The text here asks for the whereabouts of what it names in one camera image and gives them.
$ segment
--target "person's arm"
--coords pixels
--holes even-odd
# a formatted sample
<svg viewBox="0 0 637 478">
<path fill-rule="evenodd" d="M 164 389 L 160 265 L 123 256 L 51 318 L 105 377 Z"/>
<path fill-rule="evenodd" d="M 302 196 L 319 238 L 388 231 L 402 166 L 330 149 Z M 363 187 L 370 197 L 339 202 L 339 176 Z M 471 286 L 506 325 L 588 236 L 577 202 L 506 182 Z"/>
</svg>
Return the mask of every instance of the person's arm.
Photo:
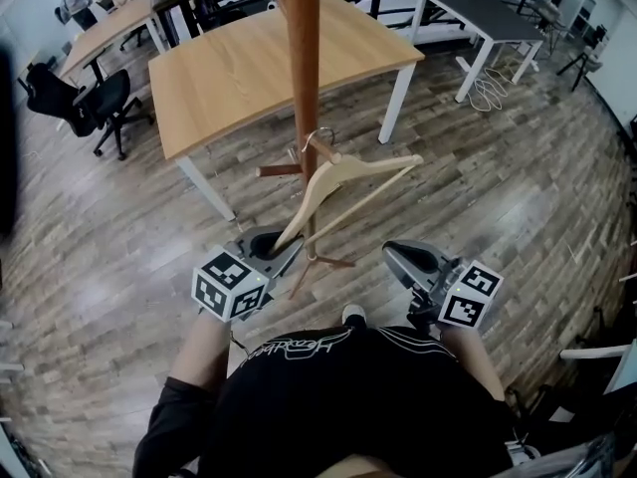
<svg viewBox="0 0 637 478">
<path fill-rule="evenodd" d="M 133 478 L 161 478 L 201 454 L 219 391 L 226 380 L 230 325 L 199 314 L 152 409 Z"/>
<path fill-rule="evenodd" d="M 218 390 L 228 373 L 230 324 L 204 311 L 199 314 L 186 342 L 170 370 L 170 377 Z"/>
<path fill-rule="evenodd" d="M 445 325 L 441 328 L 440 338 L 443 345 L 456 357 L 460 365 L 495 400 L 505 400 L 505 390 L 487 354 L 482 338 L 476 330 Z"/>
</svg>

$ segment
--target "wooden coat rack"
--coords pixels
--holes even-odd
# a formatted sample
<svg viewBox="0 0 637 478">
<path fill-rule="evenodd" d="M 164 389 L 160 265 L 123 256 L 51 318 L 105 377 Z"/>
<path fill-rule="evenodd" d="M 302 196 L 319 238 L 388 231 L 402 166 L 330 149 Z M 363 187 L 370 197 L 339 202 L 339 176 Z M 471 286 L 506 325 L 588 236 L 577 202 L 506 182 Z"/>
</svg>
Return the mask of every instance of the wooden coat rack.
<svg viewBox="0 0 637 478">
<path fill-rule="evenodd" d="M 297 154 L 300 164 L 264 166 L 261 176 L 300 174 L 304 191 L 317 171 L 317 149 L 319 142 L 306 147 L 308 136 L 319 127 L 319 0 L 277 0 L 279 8 L 288 21 L 288 40 L 292 68 L 292 83 L 295 99 L 295 122 L 297 125 Z M 306 226 L 306 240 L 316 234 L 316 217 L 313 215 Z M 306 246 L 308 262 L 292 289 L 290 297 L 298 291 L 304 277 L 313 264 L 325 263 L 334 267 L 353 267 L 353 262 L 334 260 L 317 254 L 314 241 Z"/>
</svg>

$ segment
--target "black shirt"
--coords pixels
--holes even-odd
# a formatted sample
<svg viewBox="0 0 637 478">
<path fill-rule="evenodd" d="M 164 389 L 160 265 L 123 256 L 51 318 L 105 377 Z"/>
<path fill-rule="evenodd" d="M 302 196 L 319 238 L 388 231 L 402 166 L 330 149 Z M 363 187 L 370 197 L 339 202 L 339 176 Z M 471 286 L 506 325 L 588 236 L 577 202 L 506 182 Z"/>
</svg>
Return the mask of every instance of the black shirt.
<svg viewBox="0 0 637 478">
<path fill-rule="evenodd" d="M 412 476 L 511 466 L 502 405 L 437 341 L 410 328 L 333 328 L 273 339 L 220 394 L 169 378 L 133 476 L 200 456 L 204 477 L 316 477 L 351 454 Z"/>
</svg>

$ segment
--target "wooden hanger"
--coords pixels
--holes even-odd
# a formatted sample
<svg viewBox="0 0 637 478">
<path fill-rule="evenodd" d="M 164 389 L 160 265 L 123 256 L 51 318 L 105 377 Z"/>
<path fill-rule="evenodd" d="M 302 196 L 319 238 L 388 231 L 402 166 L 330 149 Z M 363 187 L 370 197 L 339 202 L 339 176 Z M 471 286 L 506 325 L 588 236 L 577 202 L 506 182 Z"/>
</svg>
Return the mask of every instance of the wooden hanger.
<svg viewBox="0 0 637 478">
<path fill-rule="evenodd" d="M 384 182 L 382 185 L 378 186 L 378 188 L 369 195 L 359 200 L 343 214 L 328 223 L 324 229 L 311 236 L 306 244 L 315 242 L 319 239 L 319 237 L 326 234 L 346 217 L 360 209 L 372 198 L 382 193 L 414 166 L 423 163 L 423 158 L 420 155 L 408 155 L 403 157 L 394 157 L 392 159 L 383 159 L 381 161 L 365 162 L 352 155 L 334 152 L 328 145 L 317 139 L 310 138 L 309 144 L 314 146 L 323 155 L 327 156 L 329 161 L 322 164 L 310 179 L 301 208 L 275 243 L 273 251 L 281 248 L 284 244 L 291 239 L 294 239 L 299 232 L 301 232 L 305 224 L 317 212 L 322 202 L 341 182 L 358 177 L 366 177 L 368 175 L 376 175 L 377 173 L 401 169 L 400 172 Z"/>
</svg>

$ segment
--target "hanger hook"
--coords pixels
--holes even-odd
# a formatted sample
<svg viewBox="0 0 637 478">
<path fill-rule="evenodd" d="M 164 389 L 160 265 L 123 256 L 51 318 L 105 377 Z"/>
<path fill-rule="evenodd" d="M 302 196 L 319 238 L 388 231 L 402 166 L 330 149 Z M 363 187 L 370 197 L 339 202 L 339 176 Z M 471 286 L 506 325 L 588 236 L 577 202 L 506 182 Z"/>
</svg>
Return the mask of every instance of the hanger hook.
<svg viewBox="0 0 637 478">
<path fill-rule="evenodd" d="M 334 130 L 331 127 L 319 127 L 318 129 L 315 129 L 314 131 L 312 131 L 308 135 L 308 138 L 306 139 L 306 146 L 301 149 L 301 152 L 305 152 L 306 150 L 308 150 L 308 145 L 310 145 L 310 141 L 312 141 L 312 138 L 315 137 L 315 134 L 317 134 L 318 132 L 321 132 L 321 131 L 329 131 L 330 132 L 330 134 L 331 134 L 331 143 L 330 143 L 330 145 L 334 145 L 334 141 L 336 140 L 336 135 L 334 134 Z"/>
</svg>

